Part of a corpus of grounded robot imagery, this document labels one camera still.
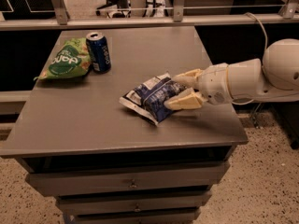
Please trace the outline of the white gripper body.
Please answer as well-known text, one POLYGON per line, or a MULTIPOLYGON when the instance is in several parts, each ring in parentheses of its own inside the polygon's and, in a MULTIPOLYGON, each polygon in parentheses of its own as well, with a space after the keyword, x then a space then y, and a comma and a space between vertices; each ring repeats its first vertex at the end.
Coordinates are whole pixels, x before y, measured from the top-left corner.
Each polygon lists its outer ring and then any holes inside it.
POLYGON ((199 77, 199 91, 213 105, 232 101, 227 86, 228 64, 211 65, 199 77))

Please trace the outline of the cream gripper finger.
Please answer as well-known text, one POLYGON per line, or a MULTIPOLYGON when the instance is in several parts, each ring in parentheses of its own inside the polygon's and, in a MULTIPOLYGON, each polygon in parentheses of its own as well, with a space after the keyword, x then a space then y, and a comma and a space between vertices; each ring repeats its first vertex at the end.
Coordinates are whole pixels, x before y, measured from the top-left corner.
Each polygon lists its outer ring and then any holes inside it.
POLYGON ((167 101, 164 106, 170 110, 191 110, 201 108, 206 102, 206 98, 199 91, 188 88, 167 101))
POLYGON ((193 69, 186 73, 178 74, 172 79, 177 83, 180 83, 188 88, 199 89, 199 77, 202 75, 203 71, 201 69, 193 69))

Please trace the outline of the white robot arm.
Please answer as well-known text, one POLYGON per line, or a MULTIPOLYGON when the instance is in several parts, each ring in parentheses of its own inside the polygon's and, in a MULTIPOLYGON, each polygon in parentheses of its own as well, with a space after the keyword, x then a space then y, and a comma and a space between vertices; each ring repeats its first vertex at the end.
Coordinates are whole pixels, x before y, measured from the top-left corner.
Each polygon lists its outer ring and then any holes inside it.
POLYGON ((187 87, 164 105, 171 110, 212 105, 299 100, 299 40, 282 39, 270 45, 261 59, 221 63, 173 77, 187 87))

